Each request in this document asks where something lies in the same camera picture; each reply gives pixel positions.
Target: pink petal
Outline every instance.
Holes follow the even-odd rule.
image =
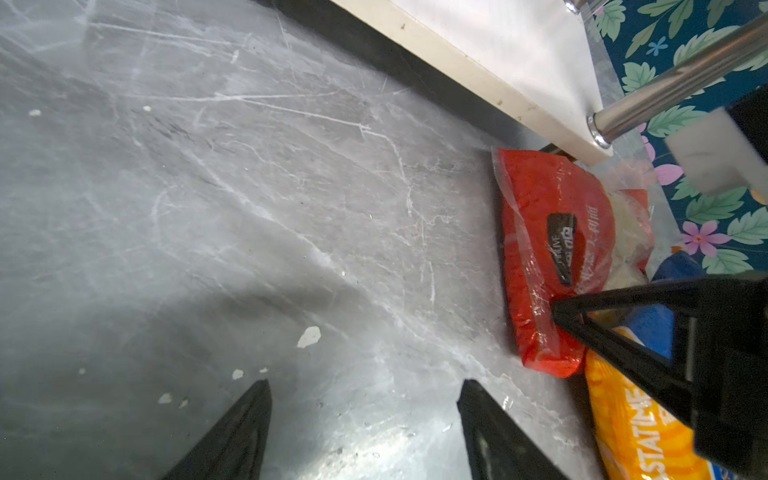
[[[669,185],[683,176],[683,169],[680,165],[666,164],[656,167],[656,177],[662,185]]]
[[[701,235],[702,237],[706,237],[707,235],[714,232],[715,230],[717,230],[717,220],[710,220],[701,226],[701,230],[699,230],[699,235]]]
[[[643,140],[643,145],[645,145],[645,152],[648,154],[650,161],[656,160],[656,149],[654,146],[650,144],[650,141],[648,141],[648,138],[645,135],[641,135],[640,138]]]
[[[702,242],[701,253],[708,257],[717,257],[717,248],[712,246],[712,243]]]
[[[694,222],[683,222],[683,232],[695,237],[699,234],[699,227]]]
[[[688,252],[688,255],[693,255],[699,250],[699,244],[696,242],[686,243],[685,244],[685,251]]]
[[[730,242],[731,238],[728,237],[725,233],[712,233],[711,235],[707,235],[706,241],[709,243],[716,243],[717,245],[720,245],[721,243]]]

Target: white spot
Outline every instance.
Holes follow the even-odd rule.
[[[310,345],[314,345],[318,340],[320,340],[320,328],[318,326],[311,326],[304,330],[299,342],[296,344],[296,348],[306,348]]]

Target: red package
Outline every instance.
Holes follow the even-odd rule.
[[[505,198],[505,282],[523,365],[576,373],[584,346],[552,321],[550,301],[599,292],[611,270],[614,215],[600,181],[565,157],[498,149]]]

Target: orange package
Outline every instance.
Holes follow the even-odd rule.
[[[627,327],[622,336],[641,343]],[[586,367],[595,436],[610,480],[711,480],[717,468],[694,454],[694,432],[597,353]]]

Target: pink flower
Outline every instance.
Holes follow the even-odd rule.
[[[701,230],[694,222],[684,222],[683,230],[687,233],[683,234],[683,243],[685,243],[685,251],[688,255],[693,255],[699,248],[701,253],[708,257],[717,256],[717,248],[712,244],[720,245],[730,240],[725,233],[714,233],[717,230],[717,222],[710,220],[701,226]]]
[[[648,126],[648,123],[642,124],[640,127],[637,127],[637,131],[640,133],[643,133],[645,131],[645,127]],[[645,147],[646,153],[648,153],[648,158],[650,158],[650,161],[656,160],[656,149],[653,145],[650,144],[650,141],[648,140],[648,137],[645,135],[641,135],[640,139],[643,141],[643,146]]]
[[[669,185],[683,176],[683,168],[680,165],[665,164],[654,168],[656,177],[662,185]]]

